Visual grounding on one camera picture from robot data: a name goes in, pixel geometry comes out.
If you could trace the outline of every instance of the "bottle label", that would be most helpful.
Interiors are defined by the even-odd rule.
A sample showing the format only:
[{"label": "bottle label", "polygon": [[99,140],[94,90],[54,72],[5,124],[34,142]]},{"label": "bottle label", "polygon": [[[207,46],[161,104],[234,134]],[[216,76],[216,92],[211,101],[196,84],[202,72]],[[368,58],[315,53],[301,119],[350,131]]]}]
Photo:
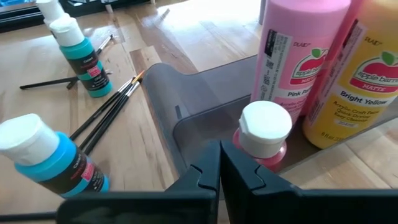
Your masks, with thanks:
[{"label": "bottle label", "polygon": [[100,90],[109,83],[109,78],[94,50],[86,57],[67,60],[87,90]]},{"label": "bottle label", "polygon": [[398,95],[398,44],[393,37],[353,25],[304,123],[325,148],[368,128]]},{"label": "bottle label", "polygon": [[252,101],[278,103],[295,122],[322,68],[331,41],[331,37],[291,37],[270,29],[256,86],[258,91],[253,94]]},{"label": "bottle label", "polygon": [[76,150],[72,163],[58,176],[39,182],[56,194],[65,194],[82,185],[83,191],[99,192],[104,185],[104,174],[80,150]]}]

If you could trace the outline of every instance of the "apple barrel logo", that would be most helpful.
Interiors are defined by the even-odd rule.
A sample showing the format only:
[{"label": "apple barrel logo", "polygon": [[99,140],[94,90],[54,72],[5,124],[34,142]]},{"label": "apple barrel logo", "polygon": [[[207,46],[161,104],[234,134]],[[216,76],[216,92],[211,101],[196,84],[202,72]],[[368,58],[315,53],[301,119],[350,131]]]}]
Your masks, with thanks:
[{"label": "apple barrel logo", "polygon": [[367,91],[393,93],[398,90],[397,59],[393,53],[383,52],[360,65],[349,83]]},{"label": "apple barrel logo", "polygon": [[290,84],[301,85],[313,81],[321,70],[328,51],[328,49],[312,49],[311,54],[301,60],[294,69]]}]

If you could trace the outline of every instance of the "paint bottle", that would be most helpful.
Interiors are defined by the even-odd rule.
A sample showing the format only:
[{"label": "paint bottle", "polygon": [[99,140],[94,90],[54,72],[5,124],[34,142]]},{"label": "paint bottle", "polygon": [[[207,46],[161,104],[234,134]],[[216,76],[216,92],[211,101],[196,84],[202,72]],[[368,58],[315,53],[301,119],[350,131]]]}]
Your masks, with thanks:
[{"label": "paint bottle", "polygon": [[251,101],[283,106],[296,122],[351,0],[267,0]]},{"label": "paint bottle", "polygon": [[366,1],[303,130],[321,149],[366,128],[398,95],[398,1]]},{"label": "paint bottle", "polygon": [[93,45],[81,32],[76,19],[67,16],[58,18],[50,24],[50,30],[88,94],[91,97],[107,95],[112,90],[112,84]]},{"label": "paint bottle", "polygon": [[0,124],[0,154],[14,161],[18,172],[64,198],[109,190],[109,179],[91,159],[36,114]]},{"label": "paint bottle", "polygon": [[301,115],[307,115],[310,107],[315,101],[315,97],[318,95],[321,86],[323,86],[323,83],[325,82],[326,75],[330,74],[330,70],[337,59],[337,56],[341,52],[341,48],[346,44],[345,40],[349,35],[349,32],[351,31],[354,21],[357,18],[359,10],[364,2],[365,0],[351,0],[351,5],[348,9],[347,15],[345,16],[343,23],[338,30],[336,38],[330,47],[325,63],[323,64],[323,68],[319,71],[318,77],[312,86],[311,92],[308,95],[303,110],[301,111]]},{"label": "paint bottle", "polygon": [[44,24],[48,29],[50,29],[49,26],[53,21],[63,16],[69,16],[69,14],[63,11],[63,8],[58,0],[36,0],[36,5],[42,12],[44,16]]},{"label": "paint bottle", "polygon": [[233,143],[259,164],[276,171],[286,154],[285,139],[291,129],[292,118],[283,107],[270,101],[255,101],[243,109]]}]

